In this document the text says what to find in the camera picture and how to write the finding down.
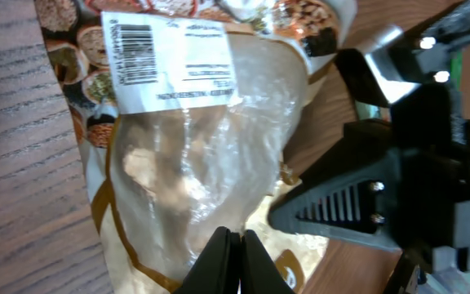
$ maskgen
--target white label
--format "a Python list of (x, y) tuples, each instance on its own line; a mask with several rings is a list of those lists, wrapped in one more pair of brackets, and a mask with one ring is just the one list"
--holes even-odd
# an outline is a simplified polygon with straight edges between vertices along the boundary
[(122, 114), (225, 105), (237, 96), (222, 23), (118, 12), (101, 15)]

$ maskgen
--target printed food image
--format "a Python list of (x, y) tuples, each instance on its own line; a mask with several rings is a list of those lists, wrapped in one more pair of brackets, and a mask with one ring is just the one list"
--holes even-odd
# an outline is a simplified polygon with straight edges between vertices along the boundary
[(309, 56), (336, 52), (339, 20), (321, 1), (279, 1), (273, 8), (273, 22), (275, 33), (299, 40)]
[(82, 143), (82, 138), (84, 137), (84, 128), (82, 127), (82, 116), (81, 114), (72, 106), (69, 105), (70, 114), (72, 114), (73, 121), (73, 130), (75, 131), (75, 138), (78, 141), (78, 144)]
[(109, 66), (104, 46), (103, 28), (100, 25), (80, 29), (78, 45), (91, 64), (97, 67)]
[(204, 20), (218, 20), (218, 21), (224, 21), (224, 22), (234, 22), (235, 20), (225, 11), (222, 10), (222, 8), (214, 5), (210, 8), (207, 8), (205, 10), (202, 10), (199, 12), (198, 18), (204, 19)]
[(46, 40), (48, 58), (57, 80), (63, 84), (80, 81), (88, 72), (88, 59), (69, 42)]
[(107, 69), (96, 70), (82, 80), (82, 92), (96, 104), (116, 104), (112, 75)]
[(197, 0), (149, 0), (149, 4), (154, 10), (170, 16), (193, 16), (197, 11)]
[(93, 110), (97, 105), (88, 100), (82, 93), (82, 82), (71, 85), (64, 85), (62, 90), (69, 105), (74, 105), (82, 109)]
[(100, 118), (88, 118), (86, 138), (97, 148), (107, 148), (114, 122), (115, 118), (107, 114), (101, 114)]
[(68, 32), (78, 21), (74, 0), (35, 0), (39, 23), (51, 32)]
[(85, 4), (95, 11), (140, 12), (145, 9), (136, 0), (86, 0)]

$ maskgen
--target wooden surface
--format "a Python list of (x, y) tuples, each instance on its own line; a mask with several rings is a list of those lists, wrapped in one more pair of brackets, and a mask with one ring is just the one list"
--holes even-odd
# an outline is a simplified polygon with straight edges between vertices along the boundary
[[(348, 44), (388, 23), (409, 28), (452, 2), (359, 0)], [(332, 70), (286, 149), (288, 164), (304, 170), (353, 119), (353, 105)], [(69, 111), (33, 1), (0, 0), (0, 293), (111, 293), (101, 251)], [(307, 292), (381, 293), (396, 259), (332, 241)]]

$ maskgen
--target screw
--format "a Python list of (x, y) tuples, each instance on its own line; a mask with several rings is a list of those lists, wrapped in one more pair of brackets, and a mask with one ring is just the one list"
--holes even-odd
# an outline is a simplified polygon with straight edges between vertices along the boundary
[(371, 221), (373, 221), (374, 224), (382, 225), (385, 223), (385, 217), (380, 215), (379, 213), (375, 213), (371, 216)]
[(372, 182), (369, 185), (369, 188), (371, 189), (371, 191), (380, 192), (380, 191), (384, 191), (385, 186), (384, 186), (384, 183), (380, 181), (376, 181), (376, 182)]
[(420, 48), (431, 49), (437, 44), (437, 40), (433, 37), (425, 37), (420, 39)]
[(441, 70), (434, 74), (434, 80), (436, 82), (447, 82), (449, 81), (450, 73), (445, 70)]

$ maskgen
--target clear plastic film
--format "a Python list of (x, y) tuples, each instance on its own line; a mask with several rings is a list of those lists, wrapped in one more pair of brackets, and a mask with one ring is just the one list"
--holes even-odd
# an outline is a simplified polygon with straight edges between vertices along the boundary
[(238, 93), (226, 105), (122, 115), (111, 147), (127, 239), (140, 263), (179, 281), (218, 226), (241, 231), (273, 191), (307, 95), (290, 46), (244, 34), (228, 42)]

